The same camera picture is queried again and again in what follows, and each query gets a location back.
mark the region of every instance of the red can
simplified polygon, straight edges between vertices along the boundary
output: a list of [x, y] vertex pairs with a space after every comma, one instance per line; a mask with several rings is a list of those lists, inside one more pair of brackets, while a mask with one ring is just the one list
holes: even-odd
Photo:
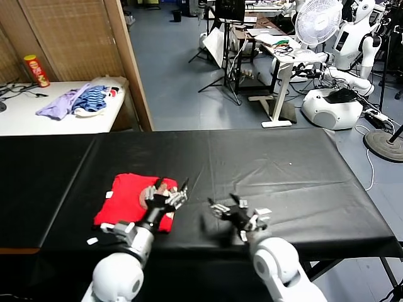
[[49, 79], [46, 76], [46, 72], [40, 65], [40, 62], [36, 55], [26, 55], [24, 57], [26, 64], [31, 69], [32, 74], [38, 82], [40, 87], [47, 87], [50, 85]]

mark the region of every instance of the red cloth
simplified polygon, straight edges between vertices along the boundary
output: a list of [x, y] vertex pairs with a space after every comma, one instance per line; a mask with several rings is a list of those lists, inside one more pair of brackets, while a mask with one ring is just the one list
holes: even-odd
[[[136, 174], [119, 174], [113, 181], [113, 195], [105, 199], [101, 211], [95, 216], [94, 224], [118, 223], [119, 221], [136, 222], [141, 220], [145, 209], [140, 205], [140, 194], [148, 186], [153, 186], [158, 177], [141, 176]], [[178, 187], [176, 181], [164, 178], [167, 189]], [[159, 225], [159, 231], [170, 232], [172, 229], [173, 215], [164, 215]]]

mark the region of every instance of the wooden wall panel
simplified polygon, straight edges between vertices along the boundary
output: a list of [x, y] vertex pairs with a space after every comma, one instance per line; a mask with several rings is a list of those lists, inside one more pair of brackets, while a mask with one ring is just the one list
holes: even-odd
[[133, 46], [128, 35], [120, 0], [105, 0], [105, 7], [109, 15], [116, 45], [118, 46], [123, 69], [130, 84], [130, 90], [140, 124], [144, 131], [152, 131], [152, 118], [145, 99], [139, 68], [137, 67]]
[[57, 81], [41, 46], [17, 0], [0, 0], [0, 23], [18, 58], [36, 55], [50, 81]]
[[19, 79], [19, 82], [26, 82], [26, 78], [22, 69], [22, 62], [18, 60], [12, 45], [6, 35], [0, 28], [0, 84]]
[[122, 76], [102, 0], [19, 0], [60, 81]]

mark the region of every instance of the blue floor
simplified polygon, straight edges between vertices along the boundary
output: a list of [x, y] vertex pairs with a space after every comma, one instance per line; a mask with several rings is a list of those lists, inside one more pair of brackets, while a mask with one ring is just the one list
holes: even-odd
[[[224, 88], [199, 89], [223, 74], [216, 65], [201, 59], [188, 61], [198, 51], [199, 34], [206, 29], [205, 21], [182, 18], [172, 23], [174, 6], [163, 4], [160, 11], [133, 9], [136, 18], [130, 30], [133, 48], [139, 65], [140, 76], [156, 130], [215, 130], [260, 129], [262, 121], [268, 121], [259, 103], [248, 102], [240, 95], [242, 106], [232, 102], [231, 94]], [[243, 64], [243, 69], [261, 72], [268, 81], [271, 59], [260, 55], [254, 65]], [[380, 89], [370, 100], [377, 103]], [[388, 87], [383, 112], [399, 123], [403, 122], [403, 100], [394, 99], [397, 88]], [[290, 90], [290, 99], [295, 96]], [[290, 101], [301, 106], [302, 97]], [[297, 110], [298, 123], [292, 127], [313, 127]], [[358, 122], [372, 129], [365, 120]], [[337, 131], [338, 149], [364, 187], [371, 181], [371, 167], [366, 158], [362, 135], [355, 130]], [[392, 164], [370, 154], [375, 168], [375, 184], [368, 194], [379, 211], [403, 241], [403, 165]], [[389, 259], [398, 282], [403, 278], [403, 265], [399, 259]], [[329, 302], [379, 301], [392, 289], [387, 275], [376, 258], [342, 261], [315, 282]]]

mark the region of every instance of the paper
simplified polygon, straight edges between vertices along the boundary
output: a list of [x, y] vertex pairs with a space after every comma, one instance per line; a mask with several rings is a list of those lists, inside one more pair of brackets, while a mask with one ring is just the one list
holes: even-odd
[[262, 33], [254, 37], [255, 40], [261, 41], [269, 46], [272, 46], [282, 40], [289, 40], [287, 36], [273, 36], [269, 33]]
[[203, 44], [221, 68], [224, 60], [224, 33], [218, 28], [214, 28], [207, 38], [204, 39]]

